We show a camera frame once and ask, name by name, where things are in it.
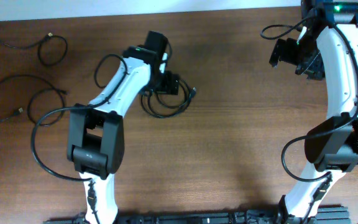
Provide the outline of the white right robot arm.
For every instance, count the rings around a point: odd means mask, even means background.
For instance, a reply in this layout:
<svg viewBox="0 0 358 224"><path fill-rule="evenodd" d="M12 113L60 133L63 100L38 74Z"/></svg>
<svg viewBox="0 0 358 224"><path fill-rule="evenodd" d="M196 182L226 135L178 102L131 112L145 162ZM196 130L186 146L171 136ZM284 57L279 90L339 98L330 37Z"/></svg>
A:
<svg viewBox="0 0 358 224"><path fill-rule="evenodd" d="M326 120L300 136L307 159L275 210L248 210L247 223L349 223L343 206L324 207L333 185L358 166L358 3L302 1L302 19L275 36L270 64L324 80Z"/></svg>

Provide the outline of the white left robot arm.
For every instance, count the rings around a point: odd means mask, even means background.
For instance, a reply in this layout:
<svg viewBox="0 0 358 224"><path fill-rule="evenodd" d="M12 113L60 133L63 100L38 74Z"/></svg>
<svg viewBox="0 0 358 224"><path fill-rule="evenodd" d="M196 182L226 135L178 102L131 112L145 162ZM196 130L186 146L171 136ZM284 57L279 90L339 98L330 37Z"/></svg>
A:
<svg viewBox="0 0 358 224"><path fill-rule="evenodd" d="M85 187L86 211L74 223L114 223L118 207L114 198L114 175L124 157L124 117L137 98L177 95L185 92L184 102L175 107L183 111L193 96L193 90L183 85L180 77L167 71L172 56L168 38L149 31L144 44L130 46L117 58L117 72L101 93L87 105L62 107L43 115L35 124L30 148L36 163L50 175ZM79 177L59 174L46 166L37 154L35 140L38 128L49 116L69 112L67 159L73 163Z"/></svg>

